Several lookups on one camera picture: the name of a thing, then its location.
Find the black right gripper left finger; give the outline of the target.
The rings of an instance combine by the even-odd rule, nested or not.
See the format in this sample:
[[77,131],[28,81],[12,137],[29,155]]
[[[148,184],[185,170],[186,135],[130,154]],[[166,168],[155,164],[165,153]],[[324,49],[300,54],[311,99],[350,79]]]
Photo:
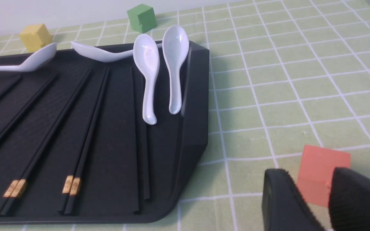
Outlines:
[[284,169],[266,169],[262,194],[265,231],[324,231]]

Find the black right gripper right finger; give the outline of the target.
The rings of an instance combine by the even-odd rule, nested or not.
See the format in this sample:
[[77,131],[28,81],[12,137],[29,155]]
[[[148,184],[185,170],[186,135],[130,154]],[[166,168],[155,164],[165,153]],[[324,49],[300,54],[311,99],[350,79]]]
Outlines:
[[329,215],[335,231],[370,231],[370,178],[349,168],[333,172]]

